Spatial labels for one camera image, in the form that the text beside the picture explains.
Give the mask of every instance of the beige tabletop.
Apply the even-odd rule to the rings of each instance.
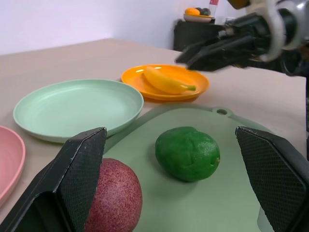
[[[13,109],[22,97],[66,80],[119,80],[128,68],[149,63],[174,64],[177,55],[178,52],[171,50],[108,39],[0,57],[0,125],[15,130],[26,144],[25,167],[15,190],[0,208],[0,222],[33,177],[61,148],[61,145],[30,137],[15,125]],[[305,78],[232,67],[204,74],[210,80],[210,88],[194,103],[229,108],[236,115],[260,123],[286,138],[305,156]],[[158,105],[146,101],[141,114]]]

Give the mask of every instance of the cutting board hole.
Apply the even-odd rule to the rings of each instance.
[[[217,110],[217,113],[220,114],[220,115],[227,115],[227,111],[223,110],[223,109]]]

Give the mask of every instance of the white wall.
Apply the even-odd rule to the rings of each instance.
[[[184,10],[208,6],[209,0],[0,0],[0,55],[103,38],[171,48]],[[237,14],[219,0],[218,23]]]

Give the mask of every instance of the yellow banana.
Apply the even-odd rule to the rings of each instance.
[[[171,79],[154,67],[147,67],[144,70],[144,76],[153,87],[165,93],[180,94],[187,90],[196,90],[195,86],[186,85],[180,81]]]

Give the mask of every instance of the cutting board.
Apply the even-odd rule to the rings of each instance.
[[[240,125],[269,131],[229,109],[168,104],[151,110],[107,141],[103,157],[131,167],[141,184],[143,207],[135,232],[260,232],[260,204],[235,137]],[[158,136],[182,126],[207,133],[219,145],[221,162],[205,180],[179,181],[155,158]]]

